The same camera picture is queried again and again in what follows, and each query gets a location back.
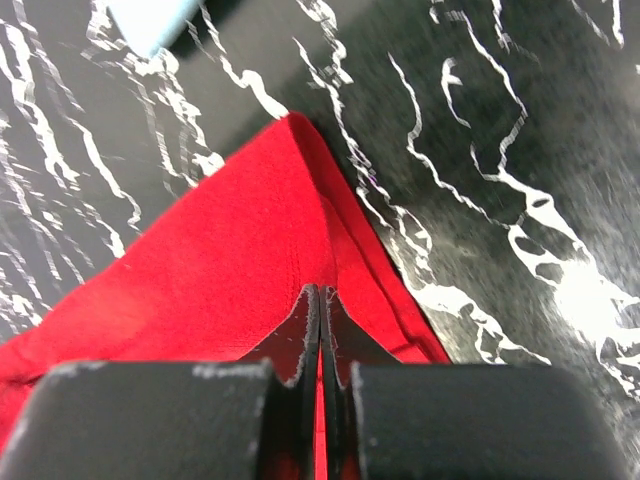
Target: black marble surface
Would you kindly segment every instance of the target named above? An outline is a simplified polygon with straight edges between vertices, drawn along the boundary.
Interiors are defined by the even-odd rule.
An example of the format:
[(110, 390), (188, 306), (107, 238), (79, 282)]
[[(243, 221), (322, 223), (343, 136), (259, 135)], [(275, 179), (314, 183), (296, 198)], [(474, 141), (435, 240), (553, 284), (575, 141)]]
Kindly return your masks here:
[(102, 0), (7, 0), (0, 342), (298, 110), (452, 358), (575, 372), (640, 478), (639, 22), (635, 0), (219, 0), (144, 61)]

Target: black table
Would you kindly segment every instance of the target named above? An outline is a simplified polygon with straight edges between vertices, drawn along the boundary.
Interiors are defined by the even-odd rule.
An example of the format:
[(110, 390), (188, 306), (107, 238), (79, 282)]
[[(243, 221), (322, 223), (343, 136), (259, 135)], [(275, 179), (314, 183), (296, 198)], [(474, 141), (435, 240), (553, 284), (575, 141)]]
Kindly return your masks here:
[(640, 3), (217, 0), (204, 13), (146, 62), (103, 0), (0, 6), (0, 341), (298, 110), (451, 357), (577, 373), (636, 467)]

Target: folded red towel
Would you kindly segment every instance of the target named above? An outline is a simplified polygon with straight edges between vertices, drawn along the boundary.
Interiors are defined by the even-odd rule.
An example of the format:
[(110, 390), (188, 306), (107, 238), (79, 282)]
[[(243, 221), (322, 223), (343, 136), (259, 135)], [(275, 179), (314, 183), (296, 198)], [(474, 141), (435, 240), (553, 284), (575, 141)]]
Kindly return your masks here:
[(400, 360), (447, 361), (323, 140), (291, 114), (39, 327), (0, 347), (0, 447), (54, 365), (236, 360), (287, 317), (306, 284), (337, 287), (350, 316)]

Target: red fabric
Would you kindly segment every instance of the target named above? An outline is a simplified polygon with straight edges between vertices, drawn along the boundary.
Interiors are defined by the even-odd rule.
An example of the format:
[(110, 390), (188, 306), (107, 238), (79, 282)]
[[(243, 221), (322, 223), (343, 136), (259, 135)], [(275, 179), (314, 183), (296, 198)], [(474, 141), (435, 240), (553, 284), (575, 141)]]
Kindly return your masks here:
[(447, 356), (311, 123), (273, 123), (42, 324), (0, 347), (0, 447), (34, 383), (73, 360), (236, 360), (331, 285), (403, 361)]

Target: light blue object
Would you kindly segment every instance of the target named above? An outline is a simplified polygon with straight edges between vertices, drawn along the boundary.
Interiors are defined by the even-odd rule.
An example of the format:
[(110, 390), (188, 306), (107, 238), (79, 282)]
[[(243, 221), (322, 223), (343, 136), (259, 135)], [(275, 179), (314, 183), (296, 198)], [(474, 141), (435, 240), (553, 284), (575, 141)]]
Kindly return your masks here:
[(201, 0), (109, 0), (109, 10), (133, 52), (151, 58), (170, 46)]

